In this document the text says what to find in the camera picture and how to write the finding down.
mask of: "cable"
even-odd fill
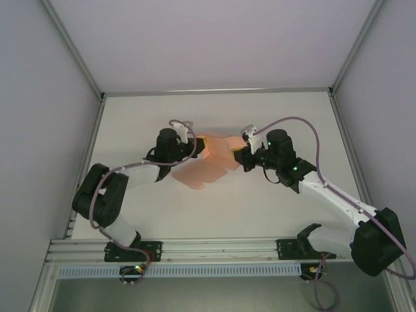
[[[321,308],[321,310],[323,310],[325,312],[335,312],[339,309],[339,306],[341,305],[341,295],[339,294],[338,288],[335,286],[335,284],[333,284],[330,281],[325,281],[325,280],[319,279],[319,274],[320,274],[320,271],[322,270],[322,266],[325,263],[325,261],[327,260],[327,258],[329,258],[330,255],[331,255],[331,253],[327,253],[322,258],[322,261],[319,263],[319,266],[317,268],[317,272],[315,273],[315,278],[311,278],[310,276],[308,276],[306,274],[302,274],[306,278],[309,278],[310,280],[313,280],[313,292],[315,293],[315,300],[317,301],[317,304]],[[332,287],[333,291],[335,292],[335,304],[333,305],[333,307],[326,308],[320,302],[319,295],[318,295],[318,284],[319,283],[328,284],[329,286]]]
[[[101,234],[103,234],[106,238],[108,238],[110,241],[112,241],[117,247],[119,247],[121,249],[124,249],[124,250],[129,250],[129,251],[132,251],[132,252],[140,252],[141,254],[143,254],[146,257],[146,267],[144,268],[142,275],[135,281],[135,283],[139,282],[143,278],[143,276],[145,275],[145,273],[147,272],[148,267],[149,267],[150,262],[151,262],[149,255],[145,251],[143,251],[143,250],[141,250],[139,248],[132,248],[132,247],[126,247],[126,246],[121,245],[119,242],[117,242],[116,240],[114,240],[109,234],[107,234],[102,227],[100,227],[99,225],[95,225],[95,223],[94,223],[94,206],[95,206],[96,201],[97,201],[97,197],[98,197],[98,194],[99,194],[99,190],[103,186],[105,180],[111,174],[113,174],[113,173],[115,173],[117,171],[125,170],[125,169],[132,169],[132,168],[136,168],[136,167],[143,166],[143,165],[147,165],[147,164],[152,164],[152,165],[156,165],[156,166],[177,166],[179,164],[183,164],[185,161],[188,161],[190,158],[192,158],[192,156],[196,152],[196,143],[197,143],[196,134],[192,130],[191,127],[189,127],[185,122],[182,122],[180,120],[172,119],[172,120],[169,121],[169,125],[172,125],[174,122],[177,122],[177,123],[183,125],[192,134],[192,137],[194,139],[194,148],[192,149],[192,152],[190,153],[190,155],[188,157],[184,158],[181,161],[172,162],[172,163],[140,161],[138,163],[137,162],[134,162],[133,164],[127,164],[125,166],[119,166],[119,167],[113,168],[113,169],[109,170],[105,175],[103,175],[103,177],[99,181],[99,183],[97,185],[97,188],[94,191],[94,194],[93,194],[92,199],[91,199],[90,211],[89,211],[89,214],[88,214],[88,218],[89,218],[91,227],[93,229],[98,229]]]
[[[279,180],[278,180],[277,182],[273,182],[272,180],[270,180],[270,179],[268,178],[268,176],[267,176],[267,172],[266,172],[266,168],[265,168],[265,167],[263,167],[263,174],[265,175],[266,180],[267,180],[267,181],[269,181],[270,183],[273,183],[273,184],[279,184],[279,183],[280,183],[280,181],[279,181]]]
[[[347,203],[349,203],[352,207],[354,207],[354,208],[356,208],[357,210],[360,211],[361,210],[361,207],[358,204],[354,203],[352,200],[350,200],[345,195],[341,194],[340,192],[338,192],[337,190],[335,190],[331,185],[329,185],[329,184],[327,184],[325,182],[325,179],[324,179],[324,177],[323,177],[323,175],[322,175],[322,173],[320,171],[320,163],[319,163],[319,157],[320,157],[320,155],[319,155],[319,152],[320,152],[320,141],[319,141],[319,136],[318,136],[317,130],[312,125],[312,123],[310,123],[309,121],[307,121],[306,119],[304,119],[302,117],[297,117],[297,116],[284,117],[284,118],[281,118],[279,120],[276,120],[275,122],[272,122],[271,124],[267,125],[266,127],[262,128],[262,129],[256,131],[255,133],[253,133],[253,135],[258,135],[258,134],[262,133],[263,131],[266,131],[267,129],[273,127],[274,125],[277,125],[277,124],[279,124],[281,122],[284,122],[286,120],[299,120],[301,122],[304,122],[305,124],[307,124],[311,128],[313,134],[315,135],[315,140],[317,141],[317,154],[316,154],[316,157],[315,157],[315,161],[316,161],[316,164],[317,164],[317,174],[319,176],[320,181],[322,182],[322,184],[326,185],[326,187],[328,188],[328,190],[330,190],[335,195],[337,195],[338,197],[340,197],[341,199],[343,199],[344,201],[346,201]],[[387,268],[386,271],[388,271],[392,275],[398,276],[400,278],[404,278],[405,280],[416,280],[416,262],[412,258],[411,254],[407,251],[407,249],[405,249],[405,247],[402,245],[402,243],[399,242],[398,239],[393,234],[391,234],[390,231],[388,229],[386,229],[385,226],[383,226],[370,213],[368,213],[366,210],[363,210],[363,214],[366,217],[368,217],[371,221],[373,221],[374,224],[376,224],[399,247],[399,249],[403,252],[403,254],[406,256],[406,258],[408,258],[408,261],[410,262],[410,265],[411,265],[411,267],[413,269],[413,275],[412,276],[403,275],[403,274],[400,274],[398,272],[395,272],[395,271],[393,271],[393,270],[391,270],[389,268]],[[322,261],[320,263],[320,268],[322,268],[323,261],[325,261],[326,258],[327,257],[324,257],[322,259]],[[320,272],[320,269],[317,271],[317,275],[315,276],[315,283],[317,282],[317,276],[318,276],[318,273],[319,272]],[[323,308],[320,305],[320,302],[319,302],[319,298],[317,296],[317,290],[316,289],[317,288],[315,288],[315,298],[317,300],[317,303],[318,303],[318,305],[320,306],[321,309],[325,310],[325,308]]]

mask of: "black joint housing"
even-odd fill
[[[89,220],[92,196],[97,189],[101,178],[109,171],[103,164],[95,164],[87,173],[83,184],[79,187],[72,201],[72,209]],[[104,194],[98,194],[94,206],[94,221],[102,228],[111,225],[120,214],[125,190],[129,177],[113,173],[104,182],[101,189]]]
[[[375,218],[406,247],[398,217],[392,210],[384,208],[376,213]],[[400,248],[372,220],[360,222],[351,244],[351,256],[364,273],[377,276],[402,254]]]
[[[202,138],[196,139],[196,151],[192,155],[192,158],[198,157],[198,154],[205,148],[205,144]],[[156,146],[154,147],[153,155],[148,154],[147,160],[154,163],[172,164],[178,161],[182,161],[185,157],[188,157],[194,149],[194,139],[188,139],[188,143],[181,141],[180,136],[174,129],[164,128],[160,130],[156,139]],[[157,181],[166,177],[172,166],[159,166],[159,176]]]
[[[253,155],[251,147],[246,146],[233,152],[235,161],[243,166],[245,172],[253,170],[256,166],[275,170],[281,184],[299,193],[299,182],[317,168],[296,157],[292,139],[285,130],[272,130],[266,137],[267,149],[258,148]]]

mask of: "purple cable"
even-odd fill
[[[322,279],[319,279],[319,273],[322,270],[323,264],[325,263],[325,260],[331,255],[331,253],[327,253],[323,258],[322,261],[319,263],[319,266],[317,268],[317,273],[315,274],[315,278],[310,278],[308,275],[303,274],[303,276],[311,279],[314,281],[314,293],[315,293],[315,300],[317,301],[318,306],[321,308],[321,310],[326,312],[335,312],[338,310],[339,306],[341,305],[341,295],[339,294],[338,288],[331,283],[330,281],[324,281]],[[319,283],[325,283],[332,287],[333,291],[335,292],[335,304],[332,308],[325,308],[322,303],[319,300],[318,296],[318,282]]]
[[[290,117],[284,117],[281,118],[279,120],[276,120],[275,122],[272,122],[270,125],[267,125],[266,127],[256,131],[253,135],[258,135],[260,133],[262,133],[263,131],[266,131],[267,129],[273,127],[274,125],[277,125],[281,122],[284,122],[286,120],[299,120],[301,122],[304,122],[305,124],[307,124],[313,131],[313,134],[315,135],[315,140],[317,141],[317,154],[315,157],[315,161],[317,164],[317,174],[319,176],[320,181],[322,182],[323,185],[326,184],[325,179],[320,171],[320,163],[319,163],[319,152],[320,152],[320,141],[319,141],[319,136],[318,136],[318,132],[315,129],[315,127],[312,125],[312,123],[310,123],[309,121],[307,121],[306,119],[302,118],[302,117],[297,117],[297,116],[290,116]],[[343,199],[344,201],[346,201],[347,203],[349,203],[352,207],[356,208],[357,210],[361,210],[361,207],[354,203],[352,200],[350,200],[349,198],[347,198],[345,195],[341,194],[340,192],[338,192],[337,190],[335,190],[331,185],[326,184],[326,187],[328,188],[328,190],[330,190],[331,192],[333,192],[335,195],[337,195],[338,197],[340,197],[341,199]],[[396,239],[396,237],[390,233],[390,231],[388,229],[385,228],[385,226],[383,226],[383,224],[381,224],[377,219],[375,219],[375,217],[373,217],[370,213],[368,213],[366,210],[363,210],[363,214],[368,217],[370,220],[372,220],[374,222],[374,224],[376,224],[399,248],[400,250],[403,252],[403,254],[406,256],[406,258],[408,258],[408,261],[410,262],[410,265],[413,269],[413,275],[412,276],[407,276],[407,275],[403,275],[400,274],[398,272],[395,272],[393,270],[391,270],[390,268],[387,268],[386,271],[388,271],[389,273],[398,276],[400,278],[404,278],[405,280],[416,280],[416,262],[415,260],[412,258],[411,254],[407,251],[407,249],[405,249],[405,247],[402,245],[401,242],[398,241],[398,239]],[[325,262],[326,258],[329,257],[329,254],[325,255],[325,257],[322,259],[322,261],[319,264],[319,268],[317,270],[317,275],[315,276],[315,283],[318,281],[318,275],[319,272],[322,268],[323,263]],[[317,300],[317,303],[319,305],[319,307],[321,309],[323,309],[324,311],[334,311],[334,309],[325,309],[324,307],[321,306],[320,302],[319,302],[319,298],[317,296],[318,292],[317,292],[317,287],[315,284],[315,298]]]
[[[143,278],[143,276],[146,273],[146,271],[148,270],[148,267],[150,265],[150,257],[149,257],[149,255],[144,250],[141,250],[139,248],[132,248],[132,247],[126,247],[126,246],[121,245],[119,242],[117,242],[116,240],[114,240],[109,234],[105,233],[104,232],[104,229],[102,227],[96,226],[94,224],[94,206],[95,206],[96,201],[97,201],[97,197],[98,197],[98,194],[99,194],[99,190],[103,186],[105,180],[111,174],[113,174],[114,172],[120,171],[120,170],[124,170],[124,169],[132,169],[132,168],[136,168],[136,167],[143,166],[143,165],[146,165],[146,164],[153,164],[153,165],[157,165],[157,166],[177,166],[179,164],[183,164],[185,161],[188,161],[195,154],[195,152],[196,152],[196,143],[197,143],[195,132],[185,122],[181,122],[180,120],[172,119],[172,120],[169,121],[169,124],[172,125],[174,122],[177,122],[177,123],[183,125],[192,134],[192,137],[194,139],[194,148],[193,148],[192,152],[190,153],[190,155],[188,157],[186,157],[182,161],[173,162],[173,163],[140,161],[138,163],[137,162],[134,162],[133,164],[127,164],[125,166],[119,166],[119,167],[113,168],[113,169],[109,170],[105,175],[103,175],[103,177],[99,181],[99,183],[97,185],[97,188],[94,191],[94,194],[93,194],[92,199],[91,199],[91,205],[90,205],[90,211],[89,211],[89,214],[88,214],[88,218],[89,218],[90,225],[92,226],[92,228],[93,229],[99,229],[100,233],[103,234],[110,241],[112,241],[115,245],[117,245],[117,247],[120,247],[120,248],[122,248],[124,250],[129,250],[129,251],[132,251],[132,252],[140,252],[141,254],[143,254],[143,255],[146,256],[146,267],[143,270],[142,275],[136,280],[135,283],[137,283],[138,281],[140,281]]]

